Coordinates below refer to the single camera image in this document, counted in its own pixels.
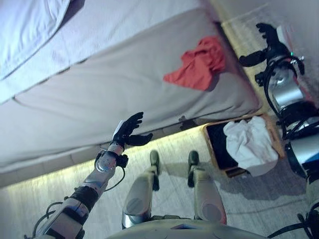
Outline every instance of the white blanket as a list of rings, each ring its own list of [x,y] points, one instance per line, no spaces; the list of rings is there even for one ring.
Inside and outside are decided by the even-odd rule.
[[[201,0],[125,0],[125,4],[118,0],[75,0],[66,16],[75,8],[79,11],[31,58],[0,81],[0,104],[70,65],[201,6]]]

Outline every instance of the robot leg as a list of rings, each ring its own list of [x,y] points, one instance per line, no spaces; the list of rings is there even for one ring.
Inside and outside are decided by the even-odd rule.
[[[159,189],[158,163],[152,163],[158,154],[151,152],[152,166],[142,173],[133,183],[122,210],[122,227],[129,228],[151,219],[153,190]]]
[[[203,168],[198,166],[197,152],[194,153],[192,151],[189,157],[189,173],[192,176],[191,181],[194,184],[195,219],[226,224],[225,209],[214,180]]]

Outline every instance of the silver metal joint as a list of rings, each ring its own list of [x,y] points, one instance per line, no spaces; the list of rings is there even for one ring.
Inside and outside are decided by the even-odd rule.
[[[102,155],[96,162],[96,169],[100,172],[108,172],[116,168],[116,159],[110,155]]]

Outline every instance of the pillow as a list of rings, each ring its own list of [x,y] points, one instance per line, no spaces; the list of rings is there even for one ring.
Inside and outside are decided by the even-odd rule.
[[[0,0],[0,80],[59,28],[70,0]]]

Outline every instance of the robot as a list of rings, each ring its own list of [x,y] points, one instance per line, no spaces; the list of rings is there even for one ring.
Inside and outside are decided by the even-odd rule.
[[[267,98],[275,102],[271,104],[284,130],[284,137],[291,140],[291,144],[286,147],[288,157],[293,155],[294,165],[298,165],[303,173],[301,176],[307,180],[307,197],[310,205],[309,213],[304,219],[299,215],[301,223],[287,226],[268,236],[273,238],[284,232],[303,228],[307,236],[311,239],[319,238],[319,167],[316,160],[318,147],[313,147],[313,153],[308,153],[311,160],[300,161],[297,148],[292,149],[296,140],[306,140],[313,142],[313,137],[318,136],[318,111],[309,102],[304,100],[302,94],[297,99],[286,99],[283,97],[285,90],[298,89],[293,85],[291,79],[295,77],[294,68],[286,60],[291,58],[298,63],[301,73],[304,72],[303,63],[296,57],[289,57],[289,53],[284,44],[279,43],[276,29],[264,23],[257,25],[260,32],[264,32],[268,47],[263,51],[255,52],[239,60],[244,66],[253,66],[267,59],[266,71],[256,75],[259,84],[266,85],[265,94]],[[269,82],[275,81],[279,85],[277,90],[273,90],[270,97]],[[289,87],[282,87],[280,83],[285,83]],[[66,197],[60,208],[56,211],[47,209],[44,215],[35,225],[31,238],[37,239],[81,239],[84,236],[83,225],[94,204],[106,191],[108,181],[114,176],[116,167],[124,168],[128,163],[128,157],[123,154],[126,145],[140,146],[147,144],[152,134],[145,136],[132,135],[133,130],[142,123],[143,112],[137,113],[127,121],[121,121],[115,130],[113,140],[107,150],[101,150],[95,160],[95,167],[91,174],[84,180],[75,192]],[[156,151],[150,155],[151,166],[141,174],[133,183],[122,210],[123,231],[109,237],[109,239],[264,239],[247,231],[236,229],[226,225],[226,214],[223,203],[212,177],[199,166],[199,157],[196,151],[189,154],[188,159],[188,185],[194,188],[194,219],[180,218],[179,216],[165,215],[152,216],[152,193],[159,189],[159,164],[160,159]],[[44,225],[37,230],[39,222],[47,218]]]

